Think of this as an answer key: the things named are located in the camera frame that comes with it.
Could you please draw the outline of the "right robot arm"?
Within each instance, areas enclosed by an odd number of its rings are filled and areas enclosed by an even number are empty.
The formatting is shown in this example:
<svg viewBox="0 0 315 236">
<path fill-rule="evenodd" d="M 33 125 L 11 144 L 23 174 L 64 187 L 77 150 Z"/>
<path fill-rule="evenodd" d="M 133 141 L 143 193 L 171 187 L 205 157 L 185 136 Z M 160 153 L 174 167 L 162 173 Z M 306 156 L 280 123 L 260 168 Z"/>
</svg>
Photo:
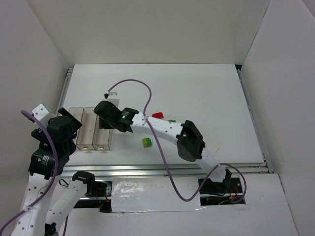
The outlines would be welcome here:
<svg viewBox="0 0 315 236">
<path fill-rule="evenodd" d="M 225 186 L 230 184 L 231 172 L 211 155 L 203 136 L 192 121 L 169 122 L 146 116 L 132 108 L 119 110 L 109 101 L 101 101 L 94 108 L 94 113 L 99 116 L 101 125 L 106 129 L 117 129 L 124 133 L 155 134 L 158 138 L 173 143 L 180 158 L 195 162 L 206 173 L 213 171 L 210 175 L 212 182 Z"/>
</svg>

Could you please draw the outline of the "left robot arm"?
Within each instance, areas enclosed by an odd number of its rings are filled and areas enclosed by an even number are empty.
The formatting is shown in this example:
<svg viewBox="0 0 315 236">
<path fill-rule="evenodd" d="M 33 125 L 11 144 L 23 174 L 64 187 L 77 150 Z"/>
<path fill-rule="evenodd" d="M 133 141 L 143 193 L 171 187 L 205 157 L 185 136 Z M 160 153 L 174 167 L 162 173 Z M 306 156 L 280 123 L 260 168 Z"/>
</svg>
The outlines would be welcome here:
<svg viewBox="0 0 315 236">
<path fill-rule="evenodd" d="M 13 236 L 57 236 L 79 199 L 96 195 L 104 187 L 92 173 L 77 171 L 63 195 L 51 205 L 63 168 L 76 151 L 74 139 L 82 126 L 64 108 L 58 112 L 57 116 L 43 104 L 31 113 L 21 111 L 38 125 L 31 136 L 39 141 L 39 147 L 31 156 L 23 209 L 9 220 L 16 222 Z"/>
</svg>

